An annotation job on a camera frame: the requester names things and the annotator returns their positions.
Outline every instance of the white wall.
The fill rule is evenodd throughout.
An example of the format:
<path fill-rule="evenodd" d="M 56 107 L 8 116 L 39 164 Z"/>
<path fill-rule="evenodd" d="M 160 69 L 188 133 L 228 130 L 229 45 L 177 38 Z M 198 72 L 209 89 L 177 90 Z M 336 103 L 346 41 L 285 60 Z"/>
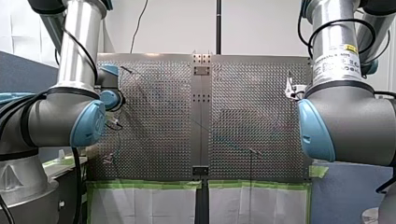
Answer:
<path fill-rule="evenodd" d="M 222 53 L 232 55 L 307 56 L 297 36 L 299 0 L 223 0 Z M 0 0 L 0 50 L 55 65 L 50 43 L 39 17 L 27 0 Z M 137 19 L 145 0 L 113 0 L 101 37 L 104 52 L 130 51 Z M 303 21 L 307 39 L 311 25 Z M 216 0 L 148 0 L 134 53 L 208 53 L 216 50 Z M 393 78 L 396 38 L 380 59 L 368 82 L 376 90 L 396 88 Z"/>
<path fill-rule="evenodd" d="M 0 50 L 55 66 L 55 48 L 27 0 L 0 0 Z"/>

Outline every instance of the green tape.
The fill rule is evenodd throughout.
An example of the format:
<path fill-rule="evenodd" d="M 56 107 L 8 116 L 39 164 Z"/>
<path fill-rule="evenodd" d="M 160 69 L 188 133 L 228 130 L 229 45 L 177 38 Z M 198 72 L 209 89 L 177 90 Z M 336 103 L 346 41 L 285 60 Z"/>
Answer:
<path fill-rule="evenodd" d="M 200 189 L 201 181 L 158 182 L 145 180 L 110 180 L 88 182 L 89 189 Z"/>
<path fill-rule="evenodd" d="M 57 159 L 53 161 L 47 161 L 43 163 L 44 168 L 49 167 L 51 165 L 74 165 L 74 159 L 73 157 L 65 157 L 61 161 L 57 161 Z"/>
<path fill-rule="evenodd" d="M 323 178 L 327 172 L 329 171 L 329 167 L 327 166 L 315 166 L 311 165 L 309 166 L 309 176 L 310 177 L 316 177 L 316 178 Z"/>
<path fill-rule="evenodd" d="M 246 180 L 209 180 L 210 189 L 237 189 L 242 187 L 253 187 L 261 189 L 291 189 L 307 190 L 309 183 L 285 184 L 265 181 L 246 181 Z"/>

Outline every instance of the pegboard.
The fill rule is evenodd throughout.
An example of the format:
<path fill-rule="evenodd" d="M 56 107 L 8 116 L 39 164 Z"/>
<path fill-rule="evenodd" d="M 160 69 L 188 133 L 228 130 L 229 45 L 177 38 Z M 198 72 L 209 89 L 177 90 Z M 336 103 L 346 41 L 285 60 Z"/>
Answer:
<path fill-rule="evenodd" d="M 106 129 L 89 178 L 191 179 L 191 56 L 116 54 L 99 64 L 120 69 L 126 105 L 122 131 Z"/>
<path fill-rule="evenodd" d="M 309 80 L 306 58 L 211 56 L 201 77 L 193 55 L 98 61 L 120 68 L 127 104 L 115 114 L 123 130 L 107 129 L 93 150 L 90 180 L 191 180 L 193 165 L 208 165 L 211 179 L 308 178 L 296 103 L 284 95 L 288 72 Z"/>
<path fill-rule="evenodd" d="M 211 179 L 301 182 L 310 160 L 302 153 L 297 104 L 285 97 L 287 77 L 304 84 L 306 58 L 214 56 L 209 135 Z"/>

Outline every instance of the warning label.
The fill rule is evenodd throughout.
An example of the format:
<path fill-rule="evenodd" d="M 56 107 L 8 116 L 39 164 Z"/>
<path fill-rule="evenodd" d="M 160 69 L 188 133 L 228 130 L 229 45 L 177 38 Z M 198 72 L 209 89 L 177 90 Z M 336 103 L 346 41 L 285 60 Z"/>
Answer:
<path fill-rule="evenodd" d="M 314 74 L 316 78 L 322 76 L 360 76 L 361 63 L 359 56 L 351 50 L 332 50 L 315 60 Z"/>

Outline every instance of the metal pegboard panel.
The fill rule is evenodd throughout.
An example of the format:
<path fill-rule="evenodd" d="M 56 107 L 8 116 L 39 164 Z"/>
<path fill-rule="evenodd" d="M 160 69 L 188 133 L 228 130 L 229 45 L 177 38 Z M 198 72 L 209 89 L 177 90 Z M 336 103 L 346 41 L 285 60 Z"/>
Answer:
<path fill-rule="evenodd" d="M 213 56 L 209 178 L 303 182 L 297 104 L 285 97 L 288 73 L 307 84 L 300 57 Z"/>
<path fill-rule="evenodd" d="M 120 68 L 126 105 L 89 161 L 89 179 L 191 179 L 191 56 L 100 54 Z"/>

